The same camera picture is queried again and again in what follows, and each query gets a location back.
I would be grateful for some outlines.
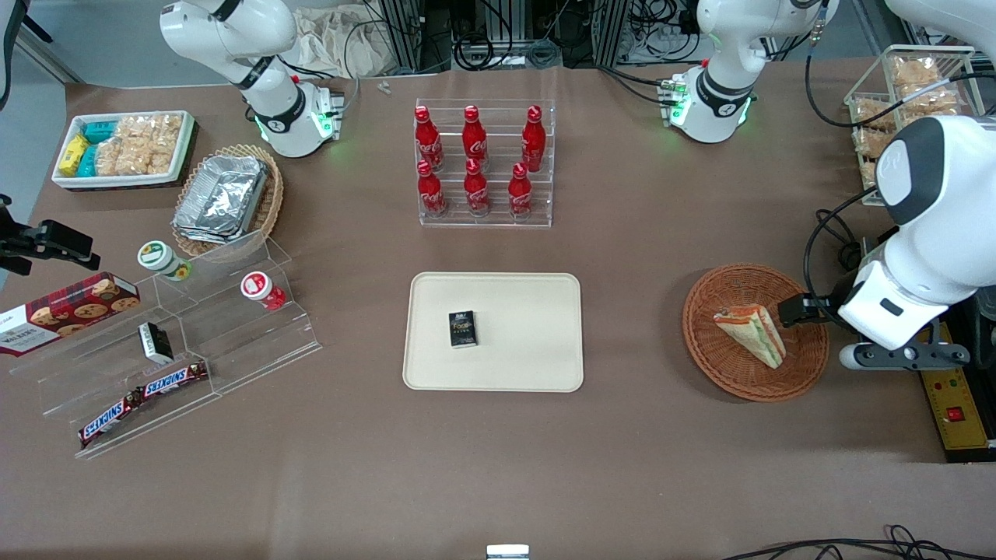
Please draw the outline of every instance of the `clear acrylic display stand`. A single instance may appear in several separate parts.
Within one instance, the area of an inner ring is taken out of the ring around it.
[[[442,137],[443,169],[436,176],[442,183],[443,196],[449,208],[446,215],[432,218],[425,214],[418,197],[418,219],[427,227],[524,227],[548,228],[554,219],[554,137],[557,111],[553,100],[434,100],[419,99],[417,105],[429,109],[432,121]],[[463,190],[466,175],[466,156],[463,151],[463,108],[476,105],[480,110],[481,125],[488,134],[489,166],[484,176],[488,179],[488,199],[491,212],[484,217],[474,217],[467,205]],[[547,132],[547,145],[543,153],[543,166],[529,173],[533,183],[532,213],[529,219],[514,221],[509,213],[508,183],[512,180],[512,166],[522,160],[522,128],[526,125],[526,111],[531,105],[543,108],[543,128]],[[414,147],[415,162],[421,159],[418,146]],[[418,174],[412,167],[412,177]]]
[[[874,63],[865,71],[865,74],[858,80],[853,88],[844,97],[844,105],[848,107],[851,122],[858,120],[858,101],[860,99],[871,99],[891,105],[902,98],[898,87],[892,82],[891,72],[888,71],[889,59],[891,57],[902,57],[906,59],[929,58],[937,70],[940,78],[951,78],[959,74],[974,72],[972,68],[972,56],[975,49],[968,46],[931,46],[923,47],[919,45],[891,45],[886,48]],[[982,98],[979,93],[979,86],[975,79],[962,82],[955,82],[945,86],[958,92],[959,104],[957,113],[959,115],[979,116],[985,112]],[[892,115],[883,117],[884,119],[895,120],[895,130],[898,132],[904,126],[904,110],[900,108],[893,111]],[[852,132],[855,146],[858,145],[858,130]],[[869,159],[855,150],[858,156],[858,169],[867,164],[874,164],[873,159]],[[862,185],[864,189],[874,187],[874,180],[871,176],[862,174]],[[862,204],[866,206],[885,206],[884,201],[877,191],[868,194],[862,199]]]
[[[294,301],[284,272],[290,261],[259,232],[219,246],[190,261],[187,280],[155,275],[138,282],[139,307],[21,358],[24,365],[11,374],[38,382],[42,414],[67,420],[68,445],[80,449],[79,430],[129,391],[206,363],[206,379],[141,405],[77,452],[93,458],[321,349],[308,314]],[[239,283],[254,270],[287,293],[279,310],[242,295]],[[138,326],[146,321],[167,333],[172,363],[145,357]]]

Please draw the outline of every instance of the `brown tablecloth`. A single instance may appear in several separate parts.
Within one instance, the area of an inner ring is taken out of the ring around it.
[[[821,63],[827,111],[870,61]],[[665,76],[674,69],[645,69]],[[800,278],[819,207],[859,188],[847,130],[807,107],[802,67],[769,65],[733,139],[697,144],[595,71],[365,83],[343,139],[300,160],[275,239],[325,348],[93,461],[73,459],[34,383],[0,381],[0,557],[712,558],[777,541],[921,538],[996,551],[986,466],[942,455],[917,376],[832,360],[808,394],[732,399],[690,362],[680,307],[737,261]],[[348,84],[338,84],[350,90]],[[68,88],[70,116],[184,109],[194,151],[259,143],[231,87]],[[548,231],[423,229],[415,215],[417,97],[557,100]],[[35,220],[95,238],[104,268],[141,278],[136,248],[169,239],[176,189],[75,194],[46,184]],[[878,234],[881,210],[849,210]],[[815,277],[840,270],[818,244]],[[408,284],[425,270],[571,272],[582,285],[585,383],[568,395],[415,392],[401,381]],[[6,308],[82,278],[49,261],[11,277]],[[835,332],[832,351],[847,337]]]

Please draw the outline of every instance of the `red cookie box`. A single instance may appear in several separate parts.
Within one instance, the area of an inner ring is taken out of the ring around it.
[[[23,356],[140,301],[134,285],[100,272],[0,315],[0,354]]]

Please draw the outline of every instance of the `black box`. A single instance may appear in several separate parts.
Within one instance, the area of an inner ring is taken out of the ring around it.
[[[449,345],[453,348],[477,346],[477,329],[474,328],[473,311],[449,314]]]
[[[145,357],[161,366],[173,361],[173,349],[169,346],[169,336],[154,323],[138,325],[138,337]]]

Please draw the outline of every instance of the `round wicker basket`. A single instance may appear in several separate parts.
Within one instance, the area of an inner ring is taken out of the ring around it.
[[[253,215],[252,225],[249,228],[250,232],[262,230],[263,235],[257,236],[258,241],[255,244],[246,243],[244,246],[241,246],[238,251],[239,253],[252,252],[262,243],[266,242],[266,238],[273,231],[273,226],[277,223],[277,215],[280,213],[280,204],[284,201],[284,179],[280,175],[280,168],[277,167],[277,162],[274,161],[272,155],[270,155],[263,148],[255,145],[238,144],[223,147],[208,157],[212,157],[214,155],[234,155],[237,157],[252,155],[262,161],[265,161],[270,167],[270,172],[266,177],[266,183],[264,183],[263,186],[265,190],[259,198],[259,204],[256,206],[256,213]],[[183,184],[183,189],[180,191],[180,195],[176,200],[177,208],[179,208],[180,204],[183,202],[183,198],[190,189],[190,183],[193,182],[193,178],[197,175],[197,172],[200,171],[202,166],[204,166],[205,161],[207,161],[207,157],[198,163],[197,167],[187,177],[186,182]],[[173,228],[173,238],[176,239],[176,244],[179,248],[183,249],[183,252],[191,257],[202,255],[211,249],[221,246],[218,243],[208,243],[206,241],[187,239],[186,237],[180,235],[179,231],[175,228]]]
[[[766,266],[731,264],[710,270],[692,287],[682,311],[681,330],[689,354],[709,379],[737,397],[773,403],[805,393],[827,366],[830,340],[824,325],[782,328],[778,304],[803,291],[791,278]],[[724,307],[752,304],[768,309],[785,343],[787,356],[777,370],[713,321]]]

